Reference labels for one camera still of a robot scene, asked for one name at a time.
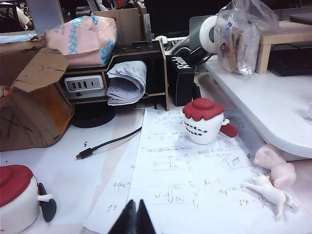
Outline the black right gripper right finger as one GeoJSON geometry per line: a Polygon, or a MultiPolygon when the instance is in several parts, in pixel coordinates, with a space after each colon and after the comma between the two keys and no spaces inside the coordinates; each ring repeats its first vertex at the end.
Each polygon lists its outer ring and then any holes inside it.
{"type": "Polygon", "coordinates": [[[139,202],[139,207],[136,215],[136,233],[156,234],[143,199],[141,199],[139,202]]]}

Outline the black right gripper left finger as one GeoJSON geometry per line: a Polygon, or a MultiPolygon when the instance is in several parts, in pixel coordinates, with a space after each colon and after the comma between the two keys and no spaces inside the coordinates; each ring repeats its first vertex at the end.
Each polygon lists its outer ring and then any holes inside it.
{"type": "Polygon", "coordinates": [[[136,203],[131,199],[111,227],[109,234],[132,234],[136,219],[136,203]]]}

